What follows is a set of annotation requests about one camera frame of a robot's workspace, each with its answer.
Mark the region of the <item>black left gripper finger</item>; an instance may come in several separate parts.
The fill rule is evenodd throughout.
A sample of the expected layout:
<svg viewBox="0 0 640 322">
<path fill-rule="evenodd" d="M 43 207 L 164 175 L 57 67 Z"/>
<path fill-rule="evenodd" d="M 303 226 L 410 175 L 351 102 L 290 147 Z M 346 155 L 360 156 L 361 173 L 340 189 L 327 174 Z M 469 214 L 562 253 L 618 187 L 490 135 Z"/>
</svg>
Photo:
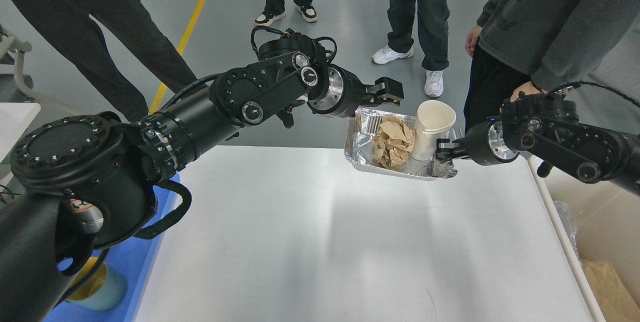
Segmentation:
<svg viewBox="0 0 640 322">
<path fill-rule="evenodd" d="M 401 82 L 390 77 L 380 77 L 373 85 L 365 85 L 364 106 L 390 104 L 399 107 L 404 97 Z"/>
</svg>

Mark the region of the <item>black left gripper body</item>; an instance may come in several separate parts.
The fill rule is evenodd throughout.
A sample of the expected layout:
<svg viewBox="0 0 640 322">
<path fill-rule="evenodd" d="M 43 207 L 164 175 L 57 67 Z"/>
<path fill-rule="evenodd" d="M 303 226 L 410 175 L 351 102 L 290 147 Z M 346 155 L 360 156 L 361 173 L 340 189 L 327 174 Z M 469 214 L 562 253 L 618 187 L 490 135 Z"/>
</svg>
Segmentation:
<svg viewBox="0 0 640 322">
<path fill-rule="evenodd" d="M 362 104 L 370 102 L 372 94 L 367 91 L 358 76 L 335 64 L 330 64 L 325 73 L 327 85 L 320 96 L 307 102 L 313 114 L 329 118 L 347 118 L 354 115 Z"/>
</svg>

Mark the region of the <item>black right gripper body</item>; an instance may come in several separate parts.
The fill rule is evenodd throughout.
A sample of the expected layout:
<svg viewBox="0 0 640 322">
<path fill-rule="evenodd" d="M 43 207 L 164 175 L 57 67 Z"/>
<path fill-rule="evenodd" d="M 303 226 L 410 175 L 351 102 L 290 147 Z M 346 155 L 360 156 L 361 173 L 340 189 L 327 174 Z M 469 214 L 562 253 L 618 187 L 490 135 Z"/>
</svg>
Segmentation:
<svg viewBox="0 0 640 322">
<path fill-rule="evenodd" d="M 503 122 L 496 119 L 476 124 L 464 137 L 458 139 L 457 143 L 460 148 L 460 158 L 473 160 L 482 166 L 510 163 L 520 155 L 518 151 L 507 146 Z"/>
</svg>

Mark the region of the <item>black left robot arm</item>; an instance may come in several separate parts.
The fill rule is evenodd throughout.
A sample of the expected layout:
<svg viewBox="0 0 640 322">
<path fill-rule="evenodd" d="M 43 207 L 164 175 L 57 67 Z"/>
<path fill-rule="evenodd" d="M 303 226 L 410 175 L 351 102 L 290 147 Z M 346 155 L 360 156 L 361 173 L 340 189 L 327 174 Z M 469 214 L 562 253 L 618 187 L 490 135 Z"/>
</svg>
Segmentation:
<svg viewBox="0 0 640 322">
<path fill-rule="evenodd" d="M 306 104 L 329 118 L 399 105 L 402 83 L 372 85 L 333 63 L 322 37 L 269 28 L 257 62 L 210 74 L 132 123 L 113 112 L 72 115 L 26 133 L 10 151 L 25 191 L 1 208 L 1 320 L 40 322 L 94 251 L 153 239 L 191 205 L 172 176 L 239 130 L 277 116 L 292 128 Z"/>
</svg>

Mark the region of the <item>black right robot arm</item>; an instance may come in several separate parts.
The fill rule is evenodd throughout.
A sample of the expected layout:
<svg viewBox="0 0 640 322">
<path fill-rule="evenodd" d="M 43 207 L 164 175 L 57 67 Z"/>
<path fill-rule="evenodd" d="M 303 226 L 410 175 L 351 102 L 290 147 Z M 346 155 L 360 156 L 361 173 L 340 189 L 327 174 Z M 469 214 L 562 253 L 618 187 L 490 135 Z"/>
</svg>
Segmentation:
<svg viewBox="0 0 640 322">
<path fill-rule="evenodd" d="M 505 99 L 499 115 L 476 124 L 463 137 L 438 139 L 435 158 L 493 166 L 528 152 L 542 160 L 540 177 L 555 167 L 583 183 L 610 181 L 638 195 L 640 138 L 580 123 L 576 104 L 565 97 L 584 84 L 563 83 L 546 93 L 520 92 L 518 98 Z"/>
</svg>

